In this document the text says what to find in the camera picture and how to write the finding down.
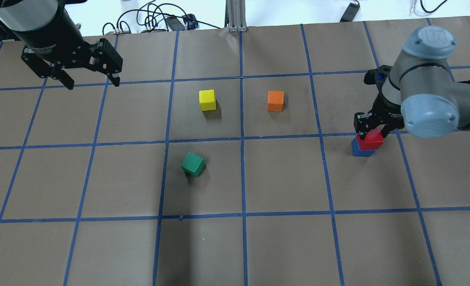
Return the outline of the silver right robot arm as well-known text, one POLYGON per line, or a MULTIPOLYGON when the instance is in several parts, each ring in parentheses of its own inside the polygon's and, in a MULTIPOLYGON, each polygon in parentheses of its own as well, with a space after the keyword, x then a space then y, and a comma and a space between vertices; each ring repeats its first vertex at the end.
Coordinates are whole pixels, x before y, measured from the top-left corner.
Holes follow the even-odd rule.
POLYGON ((360 138, 378 127, 382 137, 395 129, 420 138, 470 131, 470 80, 453 81, 447 65, 456 45, 455 36, 443 27, 419 27, 393 66, 367 71, 364 83, 375 85, 378 93, 368 113, 354 114, 360 138))

